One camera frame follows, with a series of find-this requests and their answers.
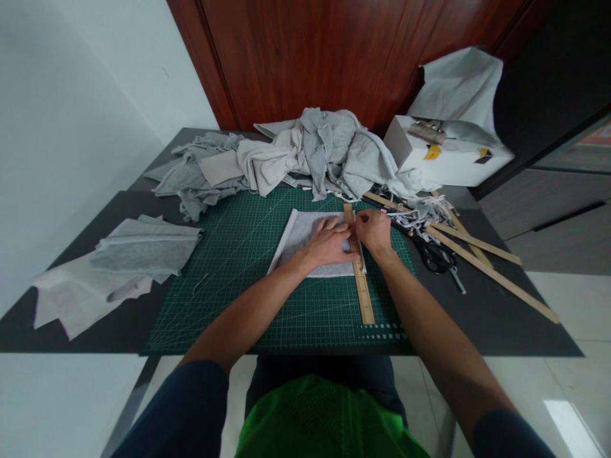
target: wooden ruler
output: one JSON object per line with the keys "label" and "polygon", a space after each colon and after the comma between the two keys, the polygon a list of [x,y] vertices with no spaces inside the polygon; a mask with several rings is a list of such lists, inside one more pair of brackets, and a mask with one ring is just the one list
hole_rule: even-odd
{"label": "wooden ruler", "polygon": [[507,288],[511,293],[514,293],[516,296],[518,296],[528,305],[533,307],[533,309],[542,314],[544,317],[548,318],[556,324],[560,323],[560,317],[552,309],[550,309],[544,303],[539,302],[537,299],[532,297],[518,285],[510,282],[507,278],[499,274],[493,268],[489,268],[482,261],[480,261],[474,255],[469,253],[466,249],[462,248],[459,244],[457,244],[453,240],[448,239],[445,235],[440,233],[437,229],[432,226],[429,226],[428,228],[426,228],[426,232],[428,232],[430,235],[432,235],[441,243],[443,243],[443,245],[447,246],[448,248],[451,248],[457,255],[461,256],[473,266],[484,272],[488,277],[499,283],[499,285]]}
{"label": "wooden ruler", "polygon": [[[437,197],[439,196],[439,192],[431,191],[431,195],[434,197]],[[452,223],[454,224],[454,226],[456,226],[460,232],[469,235],[469,233],[467,232],[467,229],[465,229],[465,227],[463,226],[463,223],[461,223],[458,217],[456,216],[456,213],[454,213],[454,211],[450,208],[448,208],[448,212],[450,213],[450,219],[452,220]],[[490,262],[490,260],[486,257],[483,251],[481,251],[475,245],[471,245],[471,244],[469,244],[469,248],[471,249],[471,251],[473,251],[473,254],[477,257],[477,259],[482,261],[489,268],[494,268],[494,266],[492,265],[492,262]]]}
{"label": "wooden ruler", "polygon": [[514,264],[522,265],[522,260],[511,253],[506,252],[505,250],[501,250],[500,248],[495,247],[494,245],[487,244],[475,237],[471,237],[469,234],[465,234],[464,232],[457,231],[450,226],[446,226],[440,223],[431,223],[435,229],[439,229],[440,231],[446,232],[449,235],[453,235],[457,239],[464,240],[465,242],[470,243],[471,245],[475,245],[481,249],[485,249],[487,252],[497,255],[499,258],[506,259],[507,261],[511,261]]}
{"label": "wooden ruler", "polygon": [[[392,209],[396,209],[398,207],[398,205],[395,202],[391,202],[390,200],[388,200],[387,198],[384,198],[382,196],[379,196],[377,194],[373,194],[371,192],[366,192],[365,194],[363,194],[365,197],[370,198],[371,200],[375,200],[378,204],[382,204],[385,205],[388,208],[392,208]],[[402,212],[409,212],[410,210],[407,207],[403,207],[402,209],[399,209],[397,211],[402,211]]]}
{"label": "wooden ruler", "polygon": [[[344,204],[344,217],[348,224],[355,222],[355,217],[352,213],[352,204]],[[358,247],[358,239],[355,233],[350,236],[348,241],[350,242],[350,251],[360,254],[361,251]],[[358,261],[353,262],[352,267],[355,270],[356,293],[358,294],[358,304],[361,308],[361,319],[363,320],[363,324],[375,324],[376,319],[374,317],[374,309],[371,307],[371,297],[369,296],[367,278],[363,273],[363,258],[361,257]]]}

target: green shirt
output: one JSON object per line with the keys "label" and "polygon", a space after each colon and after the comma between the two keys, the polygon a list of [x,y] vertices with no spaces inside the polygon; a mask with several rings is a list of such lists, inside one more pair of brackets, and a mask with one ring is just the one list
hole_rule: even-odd
{"label": "green shirt", "polygon": [[259,399],[244,422],[236,457],[418,457],[424,448],[397,413],[364,390],[317,375]]}

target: white box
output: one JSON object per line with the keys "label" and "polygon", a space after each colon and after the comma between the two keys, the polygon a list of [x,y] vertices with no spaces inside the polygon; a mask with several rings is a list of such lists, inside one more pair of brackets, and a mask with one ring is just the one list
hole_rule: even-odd
{"label": "white box", "polygon": [[420,169],[434,183],[478,186],[514,158],[505,146],[490,148],[453,139],[431,149],[430,143],[407,133],[414,122],[410,116],[395,116],[384,136],[400,172]]}

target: dark pants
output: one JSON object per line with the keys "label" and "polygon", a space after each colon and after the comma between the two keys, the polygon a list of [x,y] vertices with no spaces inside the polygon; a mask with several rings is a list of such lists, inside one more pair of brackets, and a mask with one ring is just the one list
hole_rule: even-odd
{"label": "dark pants", "polygon": [[401,415],[407,427],[405,407],[399,399],[388,356],[259,356],[246,394],[245,417],[265,394],[310,374],[353,391],[367,391],[382,407]]}

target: table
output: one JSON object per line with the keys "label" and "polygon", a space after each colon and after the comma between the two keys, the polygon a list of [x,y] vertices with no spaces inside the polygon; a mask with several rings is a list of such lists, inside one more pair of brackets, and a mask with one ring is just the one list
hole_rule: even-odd
{"label": "table", "polygon": [[[195,135],[204,132],[201,129],[182,129],[147,170],[168,162],[174,147],[188,143]],[[244,136],[269,141],[260,134],[245,133]],[[157,198],[150,192],[154,186],[153,181],[139,178],[128,191],[118,193],[50,267],[87,254],[99,239],[107,236],[125,218],[136,218],[143,213],[163,214],[172,223],[185,224],[178,211],[178,198]],[[450,201],[458,207],[460,219],[471,235],[507,249],[476,205],[469,204],[468,199],[451,197]],[[459,260],[458,275],[467,290],[466,295],[461,295],[450,275],[429,272],[415,247],[409,242],[408,247],[420,281],[483,355],[582,356],[562,325],[551,323],[473,266]],[[493,255],[488,257],[501,274],[542,300],[520,266]],[[33,330],[38,294],[36,289],[30,288],[0,320],[0,352],[139,353],[170,281],[163,285],[154,284],[148,295],[125,301],[71,342],[58,321]],[[501,307],[490,307],[491,303]],[[390,345],[377,349],[381,354],[395,353]]]}

